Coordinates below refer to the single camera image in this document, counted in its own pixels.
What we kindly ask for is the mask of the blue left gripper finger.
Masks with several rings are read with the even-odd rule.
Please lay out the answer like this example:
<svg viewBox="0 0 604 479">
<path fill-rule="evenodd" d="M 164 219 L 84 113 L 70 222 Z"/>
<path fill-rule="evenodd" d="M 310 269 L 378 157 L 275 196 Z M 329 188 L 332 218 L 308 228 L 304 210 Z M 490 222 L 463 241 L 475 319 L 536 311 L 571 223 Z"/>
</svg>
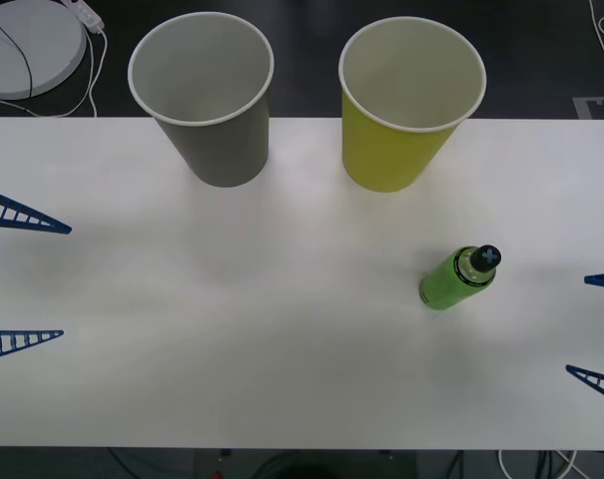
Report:
<svg viewBox="0 0 604 479">
<path fill-rule="evenodd" d="M 0 194 L 0 228 L 68 235 L 72 228 Z"/>
<path fill-rule="evenodd" d="M 28 349 L 64 335 L 61 329 L 53 330 L 0 330 L 0 357 Z"/>
</svg>

